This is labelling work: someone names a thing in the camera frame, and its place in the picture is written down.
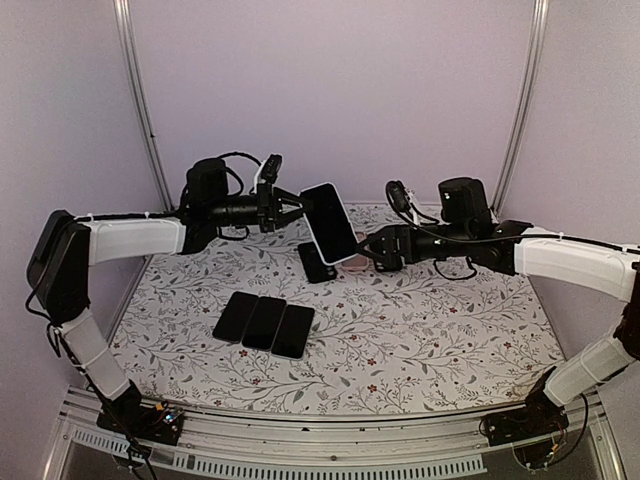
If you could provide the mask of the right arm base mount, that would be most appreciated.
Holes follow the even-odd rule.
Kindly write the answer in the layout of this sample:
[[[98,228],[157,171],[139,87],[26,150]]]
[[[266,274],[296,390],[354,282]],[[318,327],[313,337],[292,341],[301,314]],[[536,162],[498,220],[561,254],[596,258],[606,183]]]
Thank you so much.
[[[521,406],[483,416],[478,430],[490,446],[498,446],[559,433],[568,426],[569,420],[563,408],[539,410]]]

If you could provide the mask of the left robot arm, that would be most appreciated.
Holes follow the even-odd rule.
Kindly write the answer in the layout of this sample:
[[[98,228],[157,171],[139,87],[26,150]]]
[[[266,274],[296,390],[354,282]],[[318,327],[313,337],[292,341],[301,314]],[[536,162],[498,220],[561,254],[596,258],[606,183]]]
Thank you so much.
[[[282,157],[259,163],[254,189],[232,193],[227,157],[196,162],[186,173],[179,206],[169,213],[88,214],[52,212],[27,266],[29,301],[47,320],[78,370],[100,397],[111,403],[111,419],[128,434],[148,426],[140,393],[109,350],[90,310],[89,269],[97,264],[153,255],[190,255],[203,251],[224,227],[256,226],[273,232],[298,220],[312,203],[276,186]]]

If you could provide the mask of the black phone case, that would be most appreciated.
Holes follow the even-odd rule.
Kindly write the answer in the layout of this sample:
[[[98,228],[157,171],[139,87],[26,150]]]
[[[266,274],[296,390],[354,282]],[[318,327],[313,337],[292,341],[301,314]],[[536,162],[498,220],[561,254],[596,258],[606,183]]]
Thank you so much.
[[[297,246],[297,252],[309,283],[320,284],[337,278],[335,267],[323,263],[319,251],[313,242],[299,244]]]

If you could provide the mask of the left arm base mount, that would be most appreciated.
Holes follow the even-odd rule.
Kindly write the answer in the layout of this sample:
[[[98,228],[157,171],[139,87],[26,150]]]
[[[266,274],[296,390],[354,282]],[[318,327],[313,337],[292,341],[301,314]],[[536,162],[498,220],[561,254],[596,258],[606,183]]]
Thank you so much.
[[[136,439],[176,446],[183,424],[184,410],[161,402],[145,406],[139,402],[108,402],[102,407],[97,426]]]

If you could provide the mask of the dark purple phone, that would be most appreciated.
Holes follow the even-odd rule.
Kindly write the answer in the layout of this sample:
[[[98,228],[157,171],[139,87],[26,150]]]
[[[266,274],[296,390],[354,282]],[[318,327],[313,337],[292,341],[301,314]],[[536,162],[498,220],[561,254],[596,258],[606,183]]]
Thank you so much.
[[[326,182],[300,191],[310,203],[304,214],[311,237],[325,265],[336,265],[356,255],[357,237],[336,187]]]

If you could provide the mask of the pink phone case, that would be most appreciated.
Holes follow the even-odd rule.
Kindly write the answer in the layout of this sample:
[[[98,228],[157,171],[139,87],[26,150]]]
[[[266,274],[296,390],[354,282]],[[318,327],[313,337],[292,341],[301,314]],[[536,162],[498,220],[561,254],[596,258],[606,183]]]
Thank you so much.
[[[340,263],[340,267],[350,273],[358,273],[366,271],[371,265],[371,260],[366,256],[357,254],[351,259],[345,260]]]

